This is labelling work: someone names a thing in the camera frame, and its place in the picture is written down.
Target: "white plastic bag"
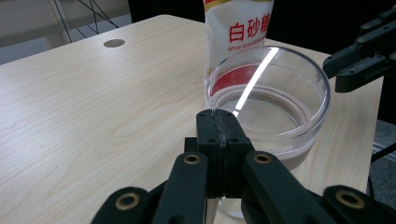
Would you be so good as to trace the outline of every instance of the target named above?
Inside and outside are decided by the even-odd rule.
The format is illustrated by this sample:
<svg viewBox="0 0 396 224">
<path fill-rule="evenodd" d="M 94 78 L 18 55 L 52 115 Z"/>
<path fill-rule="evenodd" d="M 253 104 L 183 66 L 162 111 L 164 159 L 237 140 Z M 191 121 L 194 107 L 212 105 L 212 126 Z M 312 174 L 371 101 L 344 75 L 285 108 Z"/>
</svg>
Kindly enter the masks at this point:
<svg viewBox="0 0 396 224">
<path fill-rule="evenodd" d="M 204 0 L 205 72 L 211 71 L 238 50 L 263 44 L 274 0 Z"/>
</svg>

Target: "screw hole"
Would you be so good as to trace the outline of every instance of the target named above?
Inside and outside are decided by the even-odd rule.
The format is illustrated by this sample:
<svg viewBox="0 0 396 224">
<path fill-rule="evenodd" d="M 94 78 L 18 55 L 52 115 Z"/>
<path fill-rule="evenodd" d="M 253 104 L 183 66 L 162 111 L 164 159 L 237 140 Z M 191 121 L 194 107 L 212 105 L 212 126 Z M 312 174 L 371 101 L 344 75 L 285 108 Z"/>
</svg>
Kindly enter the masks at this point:
<svg viewBox="0 0 396 224">
<path fill-rule="evenodd" d="M 363 199 L 354 192 L 341 189 L 335 192 L 335 198 L 338 200 L 338 202 L 343 203 L 344 205 L 351 208 L 360 209 L 364 207 Z"/>
<path fill-rule="evenodd" d="M 134 192 L 124 193 L 116 200 L 116 207 L 121 211 L 125 211 L 136 207 L 139 201 L 140 197 L 138 194 Z"/>
<path fill-rule="evenodd" d="M 264 154 L 259 154 L 254 156 L 254 161 L 259 162 L 259 163 L 269 163 L 271 162 L 271 158 L 267 157 Z"/>
<path fill-rule="evenodd" d="M 196 164 L 199 162 L 199 157 L 196 155 L 186 156 L 184 158 L 184 162 L 186 162 L 187 164 Z"/>
</svg>

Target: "black cable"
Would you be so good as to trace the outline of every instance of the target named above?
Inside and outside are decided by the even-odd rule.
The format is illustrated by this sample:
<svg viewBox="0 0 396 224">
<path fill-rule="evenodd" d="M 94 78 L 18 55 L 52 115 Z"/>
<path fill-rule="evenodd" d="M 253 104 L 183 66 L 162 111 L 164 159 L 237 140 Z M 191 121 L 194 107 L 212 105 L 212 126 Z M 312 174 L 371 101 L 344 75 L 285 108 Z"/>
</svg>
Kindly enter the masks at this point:
<svg viewBox="0 0 396 224">
<path fill-rule="evenodd" d="M 111 21 L 110 19 L 107 19 L 105 17 L 103 17 L 102 15 L 100 15 L 99 13 L 95 12 L 93 10 L 93 8 L 90 8 L 88 5 L 86 5 L 85 3 L 83 3 L 81 0 L 78 0 L 82 5 L 84 5 L 85 7 L 87 7 L 90 11 L 92 11 L 94 14 L 96 14 L 97 16 L 99 16 L 100 18 L 102 18 L 105 21 L 108 21 L 109 23 L 113 24 L 115 27 L 119 28 L 116 24 L 114 24 L 113 21 Z"/>
<path fill-rule="evenodd" d="M 375 201 L 375 203 L 380 207 L 382 207 L 383 209 L 388 210 L 388 212 L 392 213 L 394 216 L 396 216 L 396 208 L 393 208 L 392 206 L 387 205 L 385 203 L 381 203 L 380 201 Z"/>
<path fill-rule="evenodd" d="M 94 0 L 92 0 L 95 5 L 98 7 L 98 9 L 102 12 L 102 14 L 108 19 L 108 22 L 110 22 L 111 24 L 113 24 L 115 27 L 120 28 L 118 25 L 116 25 L 107 15 L 106 13 L 96 4 L 96 2 Z"/>
<path fill-rule="evenodd" d="M 85 36 L 78 28 L 76 28 L 80 34 L 82 34 L 85 38 L 87 38 L 87 36 Z"/>
<path fill-rule="evenodd" d="M 90 29 L 93 30 L 94 33 L 96 33 L 97 35 L 99 35 L 99 33 L 96 32 L 89 24 L 88 24 L 87 26 L 90 27 Z"/>
<path fill-rule="evenodd" d="M 61 10 L 58 8 L 58 4 L 56 3 L 56 0 L 54 0 L 53 2 L 55 3 L 56 9 L 58 9 L 59 16 L 61 17 L 62 23 L 64 24 L 64 29 L 67 32 L 67 36 L 69 36 L 70 43 L 73 43 L 73 40 L 70 37 L 69 32 L 67 31 L 66 23 L 64 23 L 64 17 L 62 17 Z"/>
<path fill-rule="evenodd" d="M 369 192 L 370 192 L 370 197 L 374 200 L 375 196 L 374 196 L 374 186 L 373 186 L 373 181 L 369 175 L 369 179 L 368 179 L 368 184 L 369 184 Z"/>
<path fill-rule="evenodd" d="M 96 20 L 96 14 L 95 14 L 95 11 L 93 10 L 92 0 L 90 0 L 90 3 L 91 3 L 92 12 L 93 12 L 93 18 L 95 19 L 95 25 L 96 25 L 96 34 L 97 34 L 97 35 L 99 35 L 99 30 L 98 30 L 98 23 L 97 23 L 97 20 Z"/>
<path fill-rule="evenodd" d="M 376 152 L 371 158 L 371 163 L 373 163 L 373 162 L 385 157 L 386 155 L 388 155 L 389 153 L 391 153 L 391 152 L 393 152 L 395 150 L 396 150 L 396 143 L 393 143 L 392 145 L 390 145 L 390 146 L 388 146 L 388 147 Z M 369 185 L 369 190 L 370 190 L 370 196 L 374 200 L 375 199 L 374 186 L 373 186 L 373 181 L 372 181 L 370 175 L 369 175 L 369 178 L 368 178 L 368 185 Z"/>
<path fill-rule="evenodd" d="M 384 156 L 388 155 L 389 153 L 393 152 L 396 150 L 396 143 L 393 143 L 392 145 L 380 150 L 379 152 L 376 152 L 371 159 L 371 163 L 383 158 Z"/>
</svg>

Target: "wooden table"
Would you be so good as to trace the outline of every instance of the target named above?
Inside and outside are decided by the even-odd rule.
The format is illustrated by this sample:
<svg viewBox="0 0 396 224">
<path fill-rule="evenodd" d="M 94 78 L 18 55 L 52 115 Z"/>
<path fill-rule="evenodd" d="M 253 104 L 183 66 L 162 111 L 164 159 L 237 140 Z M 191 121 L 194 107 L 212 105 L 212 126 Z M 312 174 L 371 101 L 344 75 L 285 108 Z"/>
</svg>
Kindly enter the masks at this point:
<svg viewBox="0 0 396 224">
<path fill-rule="evenodd" d="M 125 44 L 105 47 L 111 39 Z M 0 223 L 90 223 L 117 189 L 166 180 L 205 109 L 204 57 L 202 23 L 159 16 L 0 66 Z M 332 94 L 292 171 L 306 188 L 365 191 L 381 87 Z"/>
</svg>

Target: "clear glass bowl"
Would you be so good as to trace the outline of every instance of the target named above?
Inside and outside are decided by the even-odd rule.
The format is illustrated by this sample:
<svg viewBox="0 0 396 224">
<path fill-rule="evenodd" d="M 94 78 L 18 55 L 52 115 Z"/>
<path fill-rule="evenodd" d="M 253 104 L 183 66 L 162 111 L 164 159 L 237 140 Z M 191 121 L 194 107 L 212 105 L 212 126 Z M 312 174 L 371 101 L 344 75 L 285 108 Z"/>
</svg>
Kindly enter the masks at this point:
<svg viewBox="0 0 396 224">
<path fill-rule="evenodd" d="M 256 150 L 277 156 L 289 169 L 314 145 L 330 104 L 329 80 L 314 61 L 286 48 L 244 49 L 224 60 L 207 81 L 207 108 L 232 112 Z M 219 210 L 241 217 L 240 200 Z"/>
</svg>

